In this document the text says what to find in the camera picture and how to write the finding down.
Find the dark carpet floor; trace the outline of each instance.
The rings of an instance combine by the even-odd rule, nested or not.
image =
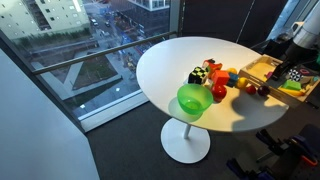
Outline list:
[[[88,132],[95,163],[101,180],[232,180],[237,177],[226,162],[234,157],[244,170],[271,166],[274,156],[257,164],[256,159],[268,152],[255,137],[258,131],[217,133],[209,131],[211,146],[198,163],[182,164],[164,151],[160,132],[170,117],[147,102],[126,114]],[[302,104],[266,129],[274,138],[285,139],[298,134],[306,124],[320,127],[320,111]]]

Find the colorful toy block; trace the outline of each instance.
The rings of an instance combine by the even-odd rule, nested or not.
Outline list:
[[[201,67],[196,67],[194,70],[189,74],[188,84],[203,84],[206,82],[208,78],[208,72]]]
[[[226,85],[230,79],[229,73],[227,71],[223,70],[215,70],[211,80],[213,81],[213,84],[219,84],[219,85]]]
[[[301,84],[296,81],[286,80],[286,82],[282,85],[282,88],[300,91]]]
[[[208,59],[204,60],[202,63],[202,68],[205,68],[208,71],[208,78],[211,79],[212,74],[215,70],[220,70],[222,68],[222,64],[215,64],[215,60]]]
[[[239,76],[238,76],[238,74],[234,74],[234,73],[229,72],[229,77],[230,77],[230,79],[226,85],[229,87],[234,87],[239,79]]]

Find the table pedestal base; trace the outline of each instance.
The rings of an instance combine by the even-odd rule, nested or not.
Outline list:
[[[171,118],[161,131],[161,143],[170,157],[181,163],[202,160],[210,148],[209,133]]]

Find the green plastic bowl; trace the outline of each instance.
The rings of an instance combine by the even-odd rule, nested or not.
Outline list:
[[[180,107],[192,115],[201,114],[213,103],[211,92],[199,84],[185,84],[177,93]]]

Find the red apple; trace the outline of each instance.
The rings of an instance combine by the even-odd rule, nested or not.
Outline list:
[[[254,87],[254,85],[250,85],[248,87],[246,87],[246,92],[250,95],[254,95],[257,92],[256,87]]]
[[[215,102],[221,102],[227,95],[227,89],[224,85],[216,84],[212,87],[211,93]]]

